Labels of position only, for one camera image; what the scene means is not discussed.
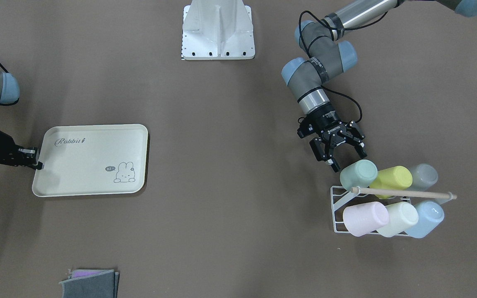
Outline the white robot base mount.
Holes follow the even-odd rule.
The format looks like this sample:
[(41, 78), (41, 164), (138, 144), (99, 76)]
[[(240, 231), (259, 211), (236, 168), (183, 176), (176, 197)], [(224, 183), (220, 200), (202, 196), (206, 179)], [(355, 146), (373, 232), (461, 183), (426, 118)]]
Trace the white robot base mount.
[(242, 0), (193, 0), (183, 8), (183, 60), (255, 57), (251, 7)]

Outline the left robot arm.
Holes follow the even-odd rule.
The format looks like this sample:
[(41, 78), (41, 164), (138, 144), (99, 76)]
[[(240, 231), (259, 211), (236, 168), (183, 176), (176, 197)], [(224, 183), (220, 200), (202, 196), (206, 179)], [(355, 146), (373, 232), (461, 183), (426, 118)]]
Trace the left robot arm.
[(477, 0), (354, 0), (324, 16), (305, 10), (293, 37), (304, 57), (281, 70), (300, 109), (297, 136), (335, 173), (359, 160), (379, 170), (415, 158), (435, 132), (416, 129), (417, 113), (466, 115), (477, 99)]

